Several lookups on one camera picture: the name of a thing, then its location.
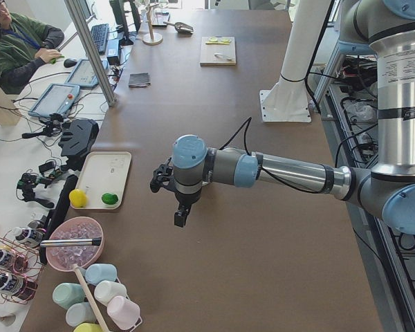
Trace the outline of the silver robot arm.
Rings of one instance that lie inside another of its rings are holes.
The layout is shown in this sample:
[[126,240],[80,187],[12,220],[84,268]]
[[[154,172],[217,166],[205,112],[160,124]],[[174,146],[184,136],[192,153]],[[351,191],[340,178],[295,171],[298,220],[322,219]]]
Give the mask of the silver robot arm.
[[330,194],[357,205],[390,228],[415,234],[415,1],[344,1],[338,50],[377,59],[377,162],[371,168],[311,163],[316,155],[306,104],[309,66],[324,33],[331,1],[304,1],[293,23],[278,82],[259,93],[262,120],[277,136],[268,153],[208,147],[184,135],[155,171],[153,192],[173,192],[174,223],[184,226],[208,183],[251,187],[280,183]]

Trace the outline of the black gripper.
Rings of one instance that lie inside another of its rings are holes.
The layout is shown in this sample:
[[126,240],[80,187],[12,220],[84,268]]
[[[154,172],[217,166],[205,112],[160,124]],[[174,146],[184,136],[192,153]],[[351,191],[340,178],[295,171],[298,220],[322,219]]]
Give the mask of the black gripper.
[[[157,193],[160,188],[164,188],[170,192],[175,192],[173,167],[170,165],[172,158],[169,157],[163,164],[160,164],[153,172],[153,177],[149,183],[150,190]],[[180,204],[174,213],[174,225],[185,227],[187,217],[190,214],[190,206]]]

